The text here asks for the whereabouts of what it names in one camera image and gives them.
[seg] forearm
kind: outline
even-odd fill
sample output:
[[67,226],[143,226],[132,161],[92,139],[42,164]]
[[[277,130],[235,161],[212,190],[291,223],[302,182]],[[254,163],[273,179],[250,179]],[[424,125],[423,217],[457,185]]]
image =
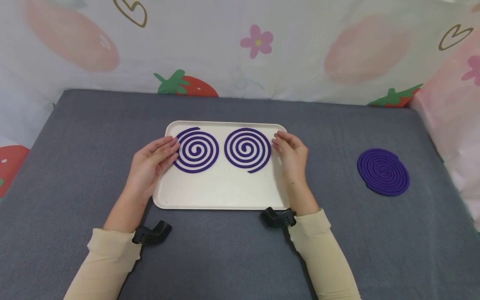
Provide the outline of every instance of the forearm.
[[296,217],[288,229],[304,259],[319,300],[360,300],[357,284],[325,212]]
[[291,180],[287,185],[290,208],[297,216],[311,215],[320,210],[305,179]]
[[94,229],[88,243],[89,254],[80,266],[64,300],[115,300],[140,259],[140,244],[132,242],[133,233]]
[[117,232],[134,232],[145,212],[148,199],[136,199],[136,196],[122,193],[113,206],[103,226],[104,230]]

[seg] tray rim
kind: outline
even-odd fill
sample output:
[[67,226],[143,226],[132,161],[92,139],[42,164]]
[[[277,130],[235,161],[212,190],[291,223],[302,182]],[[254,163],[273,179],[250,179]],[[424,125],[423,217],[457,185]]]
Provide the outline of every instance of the tray rim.
[[[167,132],[168,130],[170,129],[171,126],[174,126],[175,123],[177,122],[195,122],[195,123],[208,123],[208,124],[212,124],[212,123],[221,123],[221,124],[236,124],[236,125],[239,125],[239,124],[251,124],[251,125],[274,125],[274,126],[278,126],[280,128],[283,129],[283,131],[287,132],[287,129],[280,125],[280,124],[277,124],[277,123],[251,123],[251,122],[223,122],[223,121],[196,121],[196,120],[175,120],[175,121],[172,121],[168,126],[167,128],[165,129],[165,136],[167,136]],[[157,187],[155,187],[154,189],[154,194],[152,195],[152,200],[153,200],[153,203],[155,204],[156,207],[160,208],[160,209],[181,209],[181,210],[255,210],[255,211],[260,211],[260,210],[264,210],[265,208],[254,208],[254,207],[230,207],[230,208],[226,208],[226,207],[183,207],[183,206],[175,206],[175,207],[172,207],[172,206],[168,206],[168,207],[165,207],[165,206],[162,206],[161,205],[161,202],[160,201],[156,201],[156,199],[154,198],[155,194],[156,193],[156,190],[157,190]],[[284,208],[284,207],[273,207],[273,209],[275,210],[285,210],[285,209],[288,209],[287,208]]]

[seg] green strawberry leaf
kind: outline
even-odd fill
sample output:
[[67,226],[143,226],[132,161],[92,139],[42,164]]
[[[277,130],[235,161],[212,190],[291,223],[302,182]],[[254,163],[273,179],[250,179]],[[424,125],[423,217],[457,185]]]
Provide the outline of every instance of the green strawberry leaf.
[[162,76],[157,73],[153,75],[160,80],[161,85],[158,87],[159,94],[186,94],[187,90],[181,85],[190,85],[190,83],[183,79],[185,75],[184,70],[176,70],[170,78],[165,80]]
[[409,88],[405,91],[401,91],[398,93],[395,92],[394,88],[390,88],[388,89],[388,93],[385,97],[378,98],[377,100],[370,102],[368,105],[369,106],[385,106],[387,104],[397,105],[402,101],[402,99],[400,98],[408,98],[413,96],[413,92],[422,86],[423,84],[419,84],[417,86],[414,86],[412,88]]

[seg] black plastic clip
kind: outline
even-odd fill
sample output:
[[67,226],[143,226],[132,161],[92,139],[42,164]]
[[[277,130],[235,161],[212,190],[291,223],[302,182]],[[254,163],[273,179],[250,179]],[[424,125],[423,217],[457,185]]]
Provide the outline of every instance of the black plastic clip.
[[172,226],[165,221],[160,221],[153,230],[145,226],[139,226],[135,232],[132,242],[143,245],[158,244],[163,242],[171,231]]
[[294,218],[295,213],[292,212],[291,209],[288,209],[281,214],[277,214],[273,208],[269,207],[262,211],[260,216],[262,216],[262,219],[268,226],[274,228],[291,227],[297,223]]

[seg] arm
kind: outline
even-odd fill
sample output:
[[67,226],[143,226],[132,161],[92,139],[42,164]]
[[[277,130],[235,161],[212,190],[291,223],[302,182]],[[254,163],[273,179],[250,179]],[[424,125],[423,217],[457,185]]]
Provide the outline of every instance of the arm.
[[319,300],[360,300],[355,278],[305,178],[308,149],[293,134],[278,132],[273,148],[283,163],[283,178],[297,223],[288,232],[305,261]]
[[115,300],[140,259],[142,245],[134,244],[148,199],[159,177],[177,159],[176,138],[153,141],[133,156],[125,188],[108,215],[103,229],[95,228],[89,254],[80,266],[64,300]]

